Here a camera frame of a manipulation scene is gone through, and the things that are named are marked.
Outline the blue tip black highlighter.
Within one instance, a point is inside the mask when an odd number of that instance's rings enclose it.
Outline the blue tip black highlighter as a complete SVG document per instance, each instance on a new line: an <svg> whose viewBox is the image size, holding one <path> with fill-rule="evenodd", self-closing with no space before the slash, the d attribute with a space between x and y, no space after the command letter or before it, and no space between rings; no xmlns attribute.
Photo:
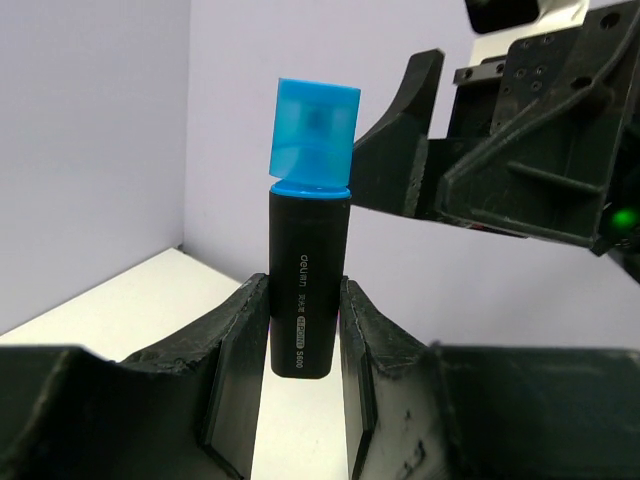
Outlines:
<svg viewBox="0 0 640 480"><path fill-rule="evenodd" d="M331 370L351 191L274 178L269 191L271 369L321 379Z"/></svg>

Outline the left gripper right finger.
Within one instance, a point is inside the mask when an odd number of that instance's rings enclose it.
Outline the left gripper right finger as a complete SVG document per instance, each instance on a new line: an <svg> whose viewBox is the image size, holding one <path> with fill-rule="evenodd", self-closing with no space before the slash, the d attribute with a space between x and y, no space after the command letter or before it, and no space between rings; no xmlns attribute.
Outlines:
<svg viewBox="0 0 640 480"><path fill-rule="evenodd" d="M340 289L353 479L635 479L634 350L425 345Z"/></svg>

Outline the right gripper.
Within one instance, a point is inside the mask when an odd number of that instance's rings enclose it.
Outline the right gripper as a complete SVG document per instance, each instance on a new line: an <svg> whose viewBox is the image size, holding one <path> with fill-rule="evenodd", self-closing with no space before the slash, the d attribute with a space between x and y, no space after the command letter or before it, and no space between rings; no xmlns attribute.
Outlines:
<svg viewBox="0 0 640 480"><path fill-rule="evenodd" d="M387 110L356 142L352 204L416 216L444 54L412 55ZM488 134L441 177L436 208L499 233L639 251L639 4L509 46Z"/></svg>

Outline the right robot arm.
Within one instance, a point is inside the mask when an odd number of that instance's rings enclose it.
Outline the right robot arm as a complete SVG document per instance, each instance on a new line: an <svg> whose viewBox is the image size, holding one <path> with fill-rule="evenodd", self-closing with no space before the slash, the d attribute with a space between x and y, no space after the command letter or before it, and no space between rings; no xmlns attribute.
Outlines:
<svg viewBox="0 0 640 480"><path fill-rule="evenodd" d="M358 206L575 245L639 274L639 5L470 1L447 134L428 135L444 63L411 56L355 144Z"/></svg>

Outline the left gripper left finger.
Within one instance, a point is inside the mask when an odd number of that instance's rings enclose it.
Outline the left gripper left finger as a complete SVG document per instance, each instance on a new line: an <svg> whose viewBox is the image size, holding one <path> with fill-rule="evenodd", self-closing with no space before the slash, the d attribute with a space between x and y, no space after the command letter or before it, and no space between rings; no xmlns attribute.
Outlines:
<svg viewBox="0 0 640 480"><path fill-rule="evenodd" d="M5 479L247 479L268 279L120 362L79 346L1 350Z"/></svg>

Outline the blue highlighter cap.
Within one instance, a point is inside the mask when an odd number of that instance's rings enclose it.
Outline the blue highlighter cap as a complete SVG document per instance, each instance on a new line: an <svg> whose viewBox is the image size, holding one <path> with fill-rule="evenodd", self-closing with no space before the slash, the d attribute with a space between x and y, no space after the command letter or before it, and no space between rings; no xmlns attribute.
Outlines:
<svg viewBox="0 0 640 480"><path fill-rule="evenodd" d="M313 188L345 188L360 97L354 87L281 78L269 175Z"/></svg>

